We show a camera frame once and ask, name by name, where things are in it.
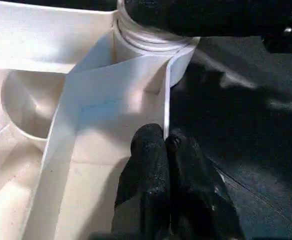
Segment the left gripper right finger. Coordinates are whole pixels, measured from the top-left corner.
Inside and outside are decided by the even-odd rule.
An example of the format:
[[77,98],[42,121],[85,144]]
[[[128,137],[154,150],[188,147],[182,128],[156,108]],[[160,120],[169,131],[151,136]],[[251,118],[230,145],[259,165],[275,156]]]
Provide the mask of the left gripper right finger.
[[174,129],[166,149],[173,234],[181,240],[244,240],[226,184],[196,139]]

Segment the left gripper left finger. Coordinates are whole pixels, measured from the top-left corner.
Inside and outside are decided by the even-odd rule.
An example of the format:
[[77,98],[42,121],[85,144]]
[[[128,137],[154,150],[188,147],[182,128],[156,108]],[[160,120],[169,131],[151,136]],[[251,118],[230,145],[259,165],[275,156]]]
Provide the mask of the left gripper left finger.
[[116,240],[163,240],[170,227],[170,174],[160,125],[140,127],[120,174],[111,234]]

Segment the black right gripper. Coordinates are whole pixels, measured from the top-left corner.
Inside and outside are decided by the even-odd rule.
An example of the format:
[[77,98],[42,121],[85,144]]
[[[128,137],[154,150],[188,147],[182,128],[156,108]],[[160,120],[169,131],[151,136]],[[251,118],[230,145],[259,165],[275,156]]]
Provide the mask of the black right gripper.
[[185,37],[261,36],[272,54],[292,54],[292,0],[126,0],[137,24]]

